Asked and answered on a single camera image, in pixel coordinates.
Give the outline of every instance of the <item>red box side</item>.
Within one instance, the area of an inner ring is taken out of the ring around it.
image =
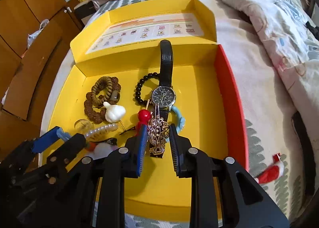
[[[214,65],[224,104],[228,154],[248,171],[248,140],[244,113],[232,69],[220,44]]]

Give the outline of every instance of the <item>gold spring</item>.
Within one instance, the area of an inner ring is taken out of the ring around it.
[[[121,120],[119,121],[119,123],[120,123],[120,127],[122,128],[122,130],[123,130],[123,131],[126,131],[126,129],[125,129],[125,127],[124,127],[124,124],[122,123]]]

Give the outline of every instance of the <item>bed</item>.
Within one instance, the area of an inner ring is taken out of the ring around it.
[[[143,1],[97,0],[99,9],[88,24],[106,11]],[[263,4],[261,0],[200,1],[215,15],[218,43],[224,47],[239,89],[248,136],[249,173],[257,176],[272,163],[274,154],[281,154],[283,176],[263,188],[293,222],[309,202],[304,196],[302,146],[291,121],[297,110],[307,128],[316,162],[319,148],[319,134],[311,123],[319,118],[319,101],[312,88],[319,43],[303,26],[305,20],[311,20],[300,0],[262,0]],[[47,131],[58,94],[73,65],[70,50],[52,87],[42,132]],[[188,227],[130,214],[126,214],[125,221],[126,227]]]

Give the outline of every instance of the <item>blue hair tie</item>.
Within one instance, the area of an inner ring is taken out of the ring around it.
[[[186,121],[185,117],[181,115],[181,111],[179,111],[179,109],[176,106],[172,105],[171,110],[174,111],[177,117],[176,131],[177,133],[179,133],[181,130],[184,129],[185,121]]]

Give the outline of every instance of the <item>garlic-shaped ornament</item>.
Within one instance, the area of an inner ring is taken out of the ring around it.
[[[125,115],[126,110],[123,106],[111,105],[108,102],[104,102],[103,106],[106,108],[105,119],[109,123],[116,123]]]

